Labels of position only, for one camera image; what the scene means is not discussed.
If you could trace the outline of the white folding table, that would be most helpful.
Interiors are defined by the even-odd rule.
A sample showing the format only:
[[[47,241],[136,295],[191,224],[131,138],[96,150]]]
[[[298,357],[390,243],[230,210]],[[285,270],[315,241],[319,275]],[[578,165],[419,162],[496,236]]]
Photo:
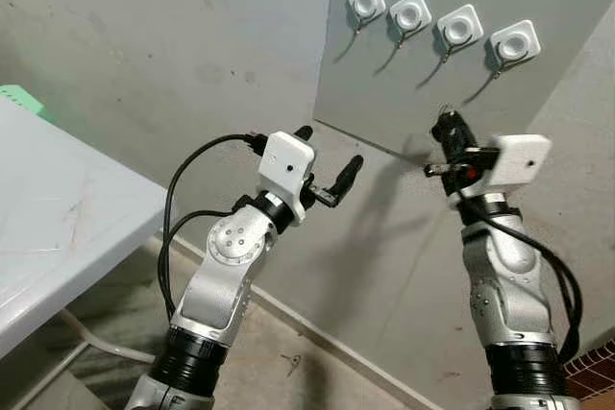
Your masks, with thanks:
[[[0,410],[17,410],[87,350],[151,362],[145,336],[93,330],[65,349],[42,345],[47,324],[132,253],[165,213],[156,181],[0,97]]]

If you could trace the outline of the green plastic crate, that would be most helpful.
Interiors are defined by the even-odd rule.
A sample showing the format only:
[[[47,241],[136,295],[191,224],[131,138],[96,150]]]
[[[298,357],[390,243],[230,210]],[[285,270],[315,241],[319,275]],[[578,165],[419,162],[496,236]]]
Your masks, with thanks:
[[[50,130],[57,127],[52,111],[19,84],[0,84],[0,131]]]

